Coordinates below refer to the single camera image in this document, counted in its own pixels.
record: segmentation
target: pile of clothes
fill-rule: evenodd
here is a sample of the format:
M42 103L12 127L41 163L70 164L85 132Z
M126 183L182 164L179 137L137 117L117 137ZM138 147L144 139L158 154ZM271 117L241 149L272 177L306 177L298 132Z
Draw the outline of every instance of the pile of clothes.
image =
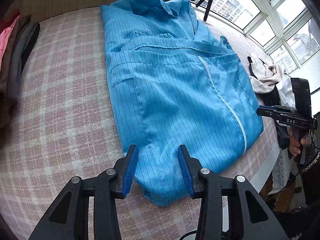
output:
M20 76L36 43L40 24L18 9L0 20L0 128L11 121L20 86Z

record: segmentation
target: bed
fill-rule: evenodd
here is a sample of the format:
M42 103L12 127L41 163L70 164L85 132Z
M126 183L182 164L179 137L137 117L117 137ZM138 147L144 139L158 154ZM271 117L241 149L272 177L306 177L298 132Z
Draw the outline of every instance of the bed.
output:
M247 71L249 52L265 58L261 48L231 26L213 17L206 24L216 38L227 37ZM71 177L97 176L123 156L106 83L99 8L64 13L40 25L13 121L0 137L0 213L20 240L28 239ZM273 120L263 122L263 133L223 176L243 174L251 180L257 173L276 143ZM158 207L135 182L116 206L125 240L175 239L196 227L200 211L200 201L189 197Z

